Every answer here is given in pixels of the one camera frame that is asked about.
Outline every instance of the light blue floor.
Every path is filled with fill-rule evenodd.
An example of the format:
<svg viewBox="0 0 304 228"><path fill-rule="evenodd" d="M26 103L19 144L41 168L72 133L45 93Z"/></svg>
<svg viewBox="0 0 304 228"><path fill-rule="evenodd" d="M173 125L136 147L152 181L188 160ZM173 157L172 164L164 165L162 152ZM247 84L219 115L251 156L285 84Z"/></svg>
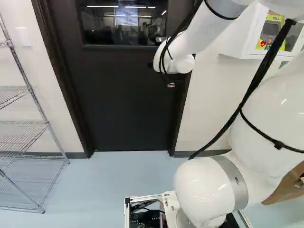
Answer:
<svg viewBox="0 0 304 228"><path fill-rule="evenodd" d="M89 160L72 160L45 202L45 214L0 210L0 226L124 228L124 198L172 190L185 160L167 152L96 152ZM303 197L245 212L254 228L304 227Z"/></svg>

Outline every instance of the ceiling light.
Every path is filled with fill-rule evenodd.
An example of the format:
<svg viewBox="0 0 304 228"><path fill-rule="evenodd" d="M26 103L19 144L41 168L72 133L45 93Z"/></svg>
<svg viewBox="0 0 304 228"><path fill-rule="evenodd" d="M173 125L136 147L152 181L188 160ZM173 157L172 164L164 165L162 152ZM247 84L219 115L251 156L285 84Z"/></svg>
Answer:
<svg viewBox="0 0 304 228"><path fill-rule="evenodd" d="M117 8L118 6L87 6L91 8Z"/></svg>
<svg viewBox="0 0 304 228"><path fill-rule="evenodd" d="M138 8L138 9L145 9L146 6L125 6L126 8Z"/></svg>
<svg viewBox="0 0 304 228"><path fill-rule="evenodd" d="M115 14L104 14L104 16L112 16L112 17L125 17L125 15L115 15Z"/></svg>
<svg viewBox="0 0 304 228"><path fill-rule="evenodd" d="M131 15L131 17L150 18L151 16L147 16L147 15Z"/></svg>

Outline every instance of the light switch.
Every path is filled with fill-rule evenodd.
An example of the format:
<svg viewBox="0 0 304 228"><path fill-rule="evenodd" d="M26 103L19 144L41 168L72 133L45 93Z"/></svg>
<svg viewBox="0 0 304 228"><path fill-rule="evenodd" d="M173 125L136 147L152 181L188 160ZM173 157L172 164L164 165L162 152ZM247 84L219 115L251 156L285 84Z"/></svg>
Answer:
<svg viewBox="0 0 304 228"><path fill-rule="evenodd" d="M27 27L18 27L15 28L18 36L18 42L23 47L31 47L32 42L29 37L28 28Z"/></svg>

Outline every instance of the door window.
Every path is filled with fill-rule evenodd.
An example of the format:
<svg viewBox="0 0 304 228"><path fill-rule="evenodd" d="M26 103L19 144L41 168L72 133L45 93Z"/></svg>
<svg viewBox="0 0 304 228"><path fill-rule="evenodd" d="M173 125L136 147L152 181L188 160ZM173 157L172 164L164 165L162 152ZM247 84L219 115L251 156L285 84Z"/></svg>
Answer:
<svg viewBox="0 0 304 228"><path fill-rule="evenodd" d="M84 44L158 46L168 0L77 0Z"/></svg>

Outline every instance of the yellow sign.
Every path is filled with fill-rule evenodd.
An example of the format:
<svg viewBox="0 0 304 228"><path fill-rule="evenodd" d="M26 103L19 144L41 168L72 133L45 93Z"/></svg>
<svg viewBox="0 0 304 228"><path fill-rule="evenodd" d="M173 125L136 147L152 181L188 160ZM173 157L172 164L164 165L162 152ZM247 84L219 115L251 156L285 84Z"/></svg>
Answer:
<svg viewBox="0 0 304 228"><path fill-rule="evenodd" d="M273 13L268 13L265 24L263 26L260 39L257 42L256 49L257 50L269 50L272 43L274 42L274 39L276 38L277 34L275 32L275 29L279 27L279 29L282 28L285 22L285 17ZM286 41L284 40L280 51L285 51L285 44Z"/></svg>

